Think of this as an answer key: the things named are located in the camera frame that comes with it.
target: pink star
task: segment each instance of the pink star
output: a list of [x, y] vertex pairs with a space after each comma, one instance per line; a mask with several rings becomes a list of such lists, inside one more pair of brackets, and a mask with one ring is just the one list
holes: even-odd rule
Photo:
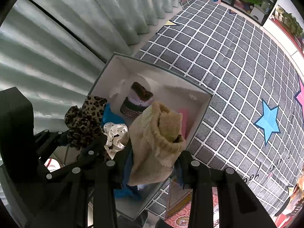
[[302, 108], [302, 121], [304, 122], [304, 110], [303, 110], [303, 106], [304, 106], [304, 85], [302, 80], [299, 78], [299, 85], [300, 85], [300, 90], [295, 94], [294, 98], [295, 100], [299, 103], [299, 105]]

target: blue star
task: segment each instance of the blue star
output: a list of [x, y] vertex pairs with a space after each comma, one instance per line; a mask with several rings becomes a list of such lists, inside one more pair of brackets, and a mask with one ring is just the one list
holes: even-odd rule
[[254, 125], [264, 130], [264, 139], [266, 146], [272, 133], [281, 133], [277, 122], [279, 106], [270, 109], [263, 99], [262, 102], [263, 115], [254, 123]]

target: cardboard box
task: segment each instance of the cardboard box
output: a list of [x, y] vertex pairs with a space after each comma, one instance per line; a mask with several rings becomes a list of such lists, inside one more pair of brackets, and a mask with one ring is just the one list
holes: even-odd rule
[[[129, 127], [134, 119], [120, 113], [131, 85], [137, 81], [171, 110], [186, 108], [189, 111], [186, 126], [186, 145], [191, 143], [199, 128], [213, 94], [188, 79], [160, 66], [114, 53], [95, 81], [89, 95], [106, 98], [111, 110], [121, 116]], [[149, 204], [164, 182], [149, 184], [141, 192], [142, 200], [131, 197], [116, 199], [117, 212], [134, 220]]]

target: gray grid pattern fabric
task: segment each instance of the gray grid pattern fabric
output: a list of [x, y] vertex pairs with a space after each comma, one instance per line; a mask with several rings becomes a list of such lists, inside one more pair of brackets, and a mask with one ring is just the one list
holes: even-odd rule
[[[274, 215], [303, 167], [302, 111], [294, 99], [297, 72], [275, 42], [242, 16], [207, 0], [187, 5], [171, 19], [178, 26], [164, 26], [135, 57], [214, 92], [188, 150], [207, 166], [232, 167], [244, 179], [258, 173], [247, 184]], [[254, 125], [263, 114], [262, 99], [270, 108], [279, 105], [281, 133], [272, 134], [266, 146], [263, 131]], [[167, 198], [168, 183], [147, 209], [163, 218]]]

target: knitted hat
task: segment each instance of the knitted hat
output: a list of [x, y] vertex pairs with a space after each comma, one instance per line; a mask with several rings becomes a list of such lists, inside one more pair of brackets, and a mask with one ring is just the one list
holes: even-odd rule
[[138, 82], [131, 86], [129, 96], [126, 97], [120, 107], [120, 112], [129, 117], [138, 117], [142, 112], [151, 105], [153, 93], [147, 91]]

